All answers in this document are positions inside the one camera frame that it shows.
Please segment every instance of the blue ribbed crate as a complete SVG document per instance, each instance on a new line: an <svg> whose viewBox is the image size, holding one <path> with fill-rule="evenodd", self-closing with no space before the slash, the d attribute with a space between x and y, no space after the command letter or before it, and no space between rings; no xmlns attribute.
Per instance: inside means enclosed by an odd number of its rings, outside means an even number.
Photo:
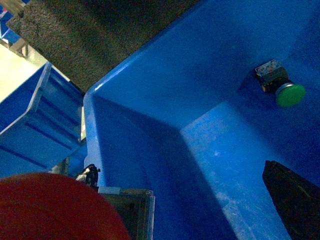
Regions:
<svg viewBox="0 0 320 240"><path fill-rule="evenodd" d="M98 185L150 189L154 239L289 240L263 183L275 160L320 186L317 0L206 0L84 98ZM254 68L283 62L306 88L276 105Z"/></svg>
<svg viewBox="0 0 320 240"><path fill-rule="evenodd" d="M19 35L7 27L7 22L12 18L12 14L8 11L0 14L0 39L8 40L14 44L19 40Z"/></svg>
<svg viewBox="0 0 320 240"><path fill-rule="evenodd" d="M80 147L82 93L48 62L0 103L0 177L49 171Z"/></svg>

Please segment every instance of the blue bin wall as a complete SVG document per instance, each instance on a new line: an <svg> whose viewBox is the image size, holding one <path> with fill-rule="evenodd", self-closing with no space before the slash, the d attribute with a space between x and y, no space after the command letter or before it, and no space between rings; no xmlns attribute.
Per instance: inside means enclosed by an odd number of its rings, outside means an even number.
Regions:
<svg viewBox="0 0 320 240"><path fill-rule="evenodd" d="M0 103L1 177L49 171L80 144L83 96L50 63Z"/></svg>
<svg viewBox="0 0 320 240"><path fill-rule="evenodd" d="M319 1L201 1L84 99L100 186L151 188L155 239L289 240L263 183L275 160L320 186ZM280 108L254 68L283 61Z"/></svg>
<svg viewBox="0 0 320 240"><path fill-rule="evenodd" d="M13 15L6 11L0 15L0 38L6 39L10 43L14 44L19 40L19 35L7 27L7 22L13 17Z"/></svg>

